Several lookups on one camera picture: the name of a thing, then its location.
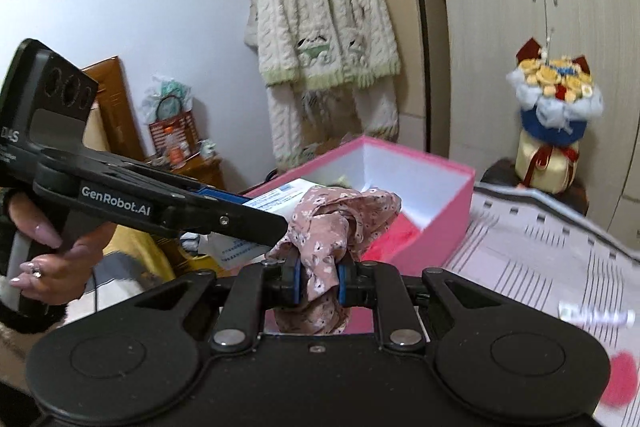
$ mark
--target wooden furniture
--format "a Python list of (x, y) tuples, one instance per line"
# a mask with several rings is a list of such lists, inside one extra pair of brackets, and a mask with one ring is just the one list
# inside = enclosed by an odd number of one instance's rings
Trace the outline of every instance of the wooden furniture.
[(84, 73), (98, 82), (96, 101), (111, 152), (144, 161), (138, 128), (133, 122), (127, 88), (122, 77), (120, 59), (111, 57), (84, 68)]
[(640, 250), (640, 135), (609, 232), (628, 247)]
[[(518, 187), (522, 182), (515, 170), (515, 163), (510, 158), (503, 158), (487, 169), (481, 179), (482, 183), (503, 185), (504, 187)], [(589, 210), (589, 198), (584, 184), (576, 178), (574, 183), (564, 192), (549, 194), (552, 198), (564, 203), (583, 216)]]
[(222, 170), (220, 169), (221, 163), (222, 159), (218, 156), (206, 160), (198, 155), (188, 160), (187, 165), (173, 172), (180, 174), (180, 176), (193, 178), (200, 183), (211, 185), (220, 190), (226, 190)]
[(609, 228), (623, 192), (640, 198), (640, 152), (634, 187), (626, 180), (640, 115), (640, 0), (447, 0), (447, 14), (450, 157), (479, 175), (517, 150), (518, 106), (505, 75), (519, 47), (532, 36), (544, 42), (553, 29), (553, 56), (586, 55), (606, 109), (580, 145), (578, 175), (588, 217)]

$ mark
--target metal screw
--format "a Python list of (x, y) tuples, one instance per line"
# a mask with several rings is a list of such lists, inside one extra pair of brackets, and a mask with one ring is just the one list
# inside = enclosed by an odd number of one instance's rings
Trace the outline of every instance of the metal screw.
[(398, 346), (415, 346), (422, 340), (422, 335), (415, 330), (396, 330), (390, 338)]
[(213, 335), (213, 341), (220, 346), (237, 346), (242, 344), (245, 338), (246, 335), (240, 330), (222, 330)]

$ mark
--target finger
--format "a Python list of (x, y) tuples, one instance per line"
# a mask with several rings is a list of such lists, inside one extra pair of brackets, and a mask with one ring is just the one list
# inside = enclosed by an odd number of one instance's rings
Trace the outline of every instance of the finger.
[(63, 279), (68, 277), (74, 268), (86, 269), (93, 265), (75, 266), (71, 261), (65, 259), (63, 256), (55, 253), (47, 253), (34, 257), (27, 263), (20, 264), (20, 269), (27, 274), (32, 274), (34, 269), (37, 268), (42, 274), (47, 277), (53, 277), (54, 279)]
[(75, 288), (73, 290), (67, 290), (62, 294), (59, 293), (47, 293), (41, 294), (38, 292), (34, 292), (31, 290), (24, 290), (22, 295), (27, 297), (28, 299), (33, 299), (34, 301), (43, 302), (48, 304), (49, 306), (60, 306), (63, 304), (69, 304), (71, 301), (75, 301), (82, 297), (84, 293), (84, 286), (81, 288)]
[(82, 296), (88, 280), (89, 275), (61, 280), (50, 277), (36, 279), (33, 275), (22, 273), (18, 277), (11, 279), (10, 285), (20, 288), (22, 295), (29, 299), (35, 299), (45, 304), (58, 305), (66, 304)]
[(62, 245), (62, 238), (49, 219), (23, 192), (19, 192), (9, 201), (9, 217), (18, 230), (41, 245), (51, 248), (59, 248)]
[(102, 259), (102, 250), (109, 244), (115, 230), (114, 223), (103, 223), (93, 232), (79, 237), (73, 248), (64, 254), (65, 259), (84, 260), (95, 266)]

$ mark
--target pink box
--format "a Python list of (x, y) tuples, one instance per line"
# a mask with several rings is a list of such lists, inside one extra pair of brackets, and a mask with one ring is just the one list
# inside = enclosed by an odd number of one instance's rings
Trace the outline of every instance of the pink box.
[(295, 180), (332, 185), (346, 179), (356, 190), (395, 192), (402, 212), (422, 231), (389, 262), (404, 275), (443, 266), (469, 222), (475, 172), (472, 168), (406, 147), (361, 137), (249, 192), (256, 197)]

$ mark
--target wardrobe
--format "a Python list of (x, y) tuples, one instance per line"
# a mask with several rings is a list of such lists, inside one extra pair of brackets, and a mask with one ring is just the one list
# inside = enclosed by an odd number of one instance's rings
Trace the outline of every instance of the wardrobe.
[[(531, 37), (551, 33), (553, 57), (584, 54), (604, 116), (580, 145), (588, 217), (640, 248), (640, 0), (446, 0), (450, 158), (476, 168), (514, 157), (519, 111), (505, 75)], [(431, 78), (431, 84), (445, 81)]]

